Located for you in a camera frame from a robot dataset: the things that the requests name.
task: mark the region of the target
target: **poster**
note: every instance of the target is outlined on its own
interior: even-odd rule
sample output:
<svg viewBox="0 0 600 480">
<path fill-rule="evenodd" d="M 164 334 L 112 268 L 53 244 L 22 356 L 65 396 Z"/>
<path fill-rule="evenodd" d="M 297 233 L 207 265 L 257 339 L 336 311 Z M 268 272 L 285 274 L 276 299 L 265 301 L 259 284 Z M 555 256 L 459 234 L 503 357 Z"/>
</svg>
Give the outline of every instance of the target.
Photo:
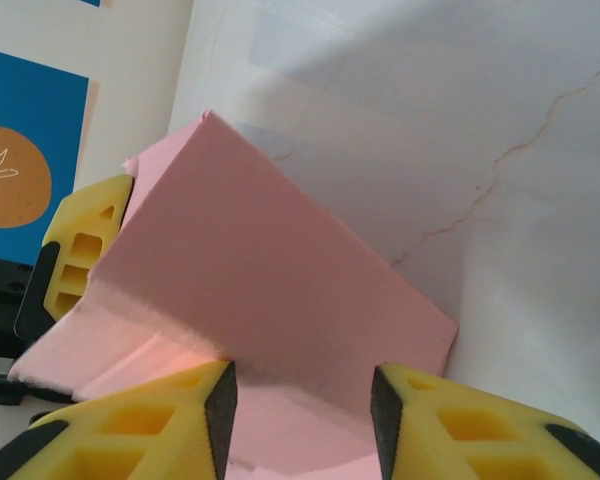
<svg viewBox="0 0 600 480">
<path fill-rule="evenodd" d="M 0 258 L 33 264 L 72 192 L 88 83 L 0 53 Z"/>
</svg>

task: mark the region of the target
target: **yellow rubber pad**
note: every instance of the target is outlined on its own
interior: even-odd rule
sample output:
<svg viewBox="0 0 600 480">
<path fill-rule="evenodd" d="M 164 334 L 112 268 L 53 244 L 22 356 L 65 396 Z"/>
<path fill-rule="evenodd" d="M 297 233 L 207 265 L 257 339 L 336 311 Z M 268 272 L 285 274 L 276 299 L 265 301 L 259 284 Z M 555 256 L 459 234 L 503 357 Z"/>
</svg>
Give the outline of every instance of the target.
<svg viewBox="0 0 600 480">
<path fill-rule="evenodd" d="M 376 371 L 374 396 L 383 472 L 394 462 L 392 477 L 385 478 L 599 478 L 545 430 L 552 423 L 582 431 L 561 417 L 394 364 Z M 399 418 L 391 418 L 391 403 Z M 395 448 L 395 458 L 386 456 L 387 448 Z"/>
<path fill-rule="evenodd" d="M 10 478 L 224 478 L 236 400 L 234 365 L 218 361 L 57 410 L 29 428 L 69 426 Z"/>
<path fill-rule="evenodd" d="M 87 275 L 118 232 L 131 194 L 133 177 L 118 175 L 65 197 L 56 210 L 42 245 L 60 244 L 60 253 L 44 299 L 59 320 L 84 295 Z"/>
</svg>

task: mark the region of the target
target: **white surface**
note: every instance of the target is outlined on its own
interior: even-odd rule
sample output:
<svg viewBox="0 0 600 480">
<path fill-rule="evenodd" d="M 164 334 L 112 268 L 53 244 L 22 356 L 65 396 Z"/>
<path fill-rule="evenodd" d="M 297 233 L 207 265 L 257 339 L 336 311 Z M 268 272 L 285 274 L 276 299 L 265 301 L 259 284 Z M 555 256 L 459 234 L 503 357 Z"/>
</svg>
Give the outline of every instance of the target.
<svg viewBox="0 0 600 480">
<path fill-rule="evenodd" d="M 0 449 L 27 429 L 35 414 L 64 406 L 34 397 L 24 397 L 22 403 L 16 406 L 0 405 Z"/>
<path fill-rule="evenodd" d="M 197 0 L 206 108 L 459 322 L 451 379 L 600 440 L 600 0 Z"/>
<path fill-rule="evenodd" d="M 123 173 L 165 135 L 192 2 L 0 0 L 0 52 L 91 80 L 76 188 Z"/>
</svg>

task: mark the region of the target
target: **orange circle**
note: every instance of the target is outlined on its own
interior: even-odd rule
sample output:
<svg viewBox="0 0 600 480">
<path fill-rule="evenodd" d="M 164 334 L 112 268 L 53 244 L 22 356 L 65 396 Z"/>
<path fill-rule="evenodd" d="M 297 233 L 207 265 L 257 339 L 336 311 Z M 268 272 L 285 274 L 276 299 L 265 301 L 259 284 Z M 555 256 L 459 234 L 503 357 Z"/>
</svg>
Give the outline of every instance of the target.
<svg viewBox="0 0 600 480">
<path fill-rule="evenodd" d="M 51 200 L 51 172 L 24 135 L 0 127 L 0 228 L 34 222 Z"/>
</svg>

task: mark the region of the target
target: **pink foam block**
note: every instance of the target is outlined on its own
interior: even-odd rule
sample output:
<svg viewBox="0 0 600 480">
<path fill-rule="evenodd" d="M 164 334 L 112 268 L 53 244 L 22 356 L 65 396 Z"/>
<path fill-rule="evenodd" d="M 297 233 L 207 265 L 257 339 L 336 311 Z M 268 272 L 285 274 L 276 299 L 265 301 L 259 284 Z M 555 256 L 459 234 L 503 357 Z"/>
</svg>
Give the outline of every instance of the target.
<svg viewBox="0 0 600 480">
<path fill-rule="evenodd" d="M 372 454 L 374 366 L 441 373 L 456 325 L 212 113 L 128 168 L 119 237 L 11 377 L 90 398 L 230 357 L 233 460 L 290 474 Z"/>
</svg>

